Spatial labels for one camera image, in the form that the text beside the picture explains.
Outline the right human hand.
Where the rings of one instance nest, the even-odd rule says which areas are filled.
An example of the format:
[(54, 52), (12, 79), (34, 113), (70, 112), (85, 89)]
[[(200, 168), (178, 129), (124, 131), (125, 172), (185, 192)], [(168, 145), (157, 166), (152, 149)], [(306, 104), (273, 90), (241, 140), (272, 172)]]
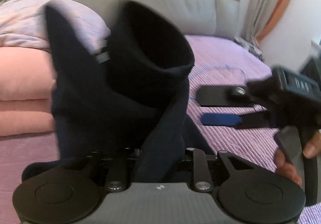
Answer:
[(307, 159), (303, 155), (303, 148), (313, 136), (314, 130), (298, 130), (294, 126), (281, 129), (274, 136), (278, 148), (285, 155), (286, 161), (295, 166), (302, 178), (303, 189), (317, 190), (320, 188), (320, 155)]

